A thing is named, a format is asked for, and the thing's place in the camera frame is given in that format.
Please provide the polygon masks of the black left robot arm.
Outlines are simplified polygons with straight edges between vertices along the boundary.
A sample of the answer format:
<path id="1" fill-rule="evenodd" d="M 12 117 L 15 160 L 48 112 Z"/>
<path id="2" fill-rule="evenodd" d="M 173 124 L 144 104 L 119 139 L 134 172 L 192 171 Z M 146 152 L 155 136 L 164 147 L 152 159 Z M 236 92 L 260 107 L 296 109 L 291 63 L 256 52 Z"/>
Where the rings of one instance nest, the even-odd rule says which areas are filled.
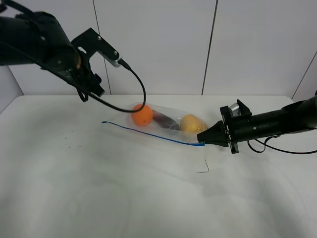
<path id="1" fill-rule="evenodd" d="M 3 0 L 0 64 L 25 95 L 72 95 L 73 82 L 109 92 L 90 0 Z"/>

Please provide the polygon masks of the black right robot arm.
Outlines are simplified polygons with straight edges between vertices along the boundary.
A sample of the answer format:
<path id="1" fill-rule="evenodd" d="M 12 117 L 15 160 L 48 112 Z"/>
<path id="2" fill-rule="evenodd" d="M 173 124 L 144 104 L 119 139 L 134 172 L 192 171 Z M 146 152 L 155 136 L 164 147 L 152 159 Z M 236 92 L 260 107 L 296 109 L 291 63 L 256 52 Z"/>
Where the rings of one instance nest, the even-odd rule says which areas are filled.
<path id="1" fill-rule="evenodd" d="M 306 155 L 316 153 L 316 151 L 296 153 L 267 145 L 269 140 L 285 134 L 302 133 L 316 129 L 316 96 L 292 103 L 280 110 L 257 115 L 253 115 L 242 101 L 237 100 L 231 107 L 221 107 L 220 113 L 222 120 L 197 134 L 198 142 L 230 147 L 232 154 L 239 152 L 239 142 L 247 142 L 252 151 L 262 153 L 263 151 L 255 150 L 250 145 L 251 140 L 262 144 L 264 148 L 268 147 L 287 154 Z"/>

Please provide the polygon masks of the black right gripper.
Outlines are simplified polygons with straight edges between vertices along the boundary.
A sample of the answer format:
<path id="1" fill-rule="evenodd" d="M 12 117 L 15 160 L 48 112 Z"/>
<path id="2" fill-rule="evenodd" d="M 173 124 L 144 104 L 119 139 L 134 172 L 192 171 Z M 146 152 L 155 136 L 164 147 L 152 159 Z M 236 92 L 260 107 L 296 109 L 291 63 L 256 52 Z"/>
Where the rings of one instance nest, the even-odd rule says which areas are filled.
<path id="1" fill-rule="evenodd" d="M 199 143 L 207 145 L 217 145 L 221 147 L 229 147 L 232 154 L 239 152 L 238 142 L 246 138 L 250 116 L 233 117 L 229 106 L 220 108 L 222 120 L 207 130 L 197 134 Z M 228 142 L 224 140 L 224 131 L 228 137 Z"/>

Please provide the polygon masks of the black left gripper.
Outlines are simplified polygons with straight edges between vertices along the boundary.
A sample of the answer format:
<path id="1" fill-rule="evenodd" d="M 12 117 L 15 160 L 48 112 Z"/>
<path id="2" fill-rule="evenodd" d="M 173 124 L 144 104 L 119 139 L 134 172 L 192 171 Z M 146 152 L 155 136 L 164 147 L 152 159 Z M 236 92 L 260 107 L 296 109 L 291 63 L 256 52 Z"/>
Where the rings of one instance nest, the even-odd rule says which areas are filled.
<path id="1" fill-rule="evenodd" d="M 86 54 L 81 50 L 77 50 L 77 53 L 79 61 L 76 70 L 71 74 L 73 82 L 98 97 L 102 96 L 105 91 L 100 86 L 102 82 L 101 78 L 92 72 L 89 58 Z"/>

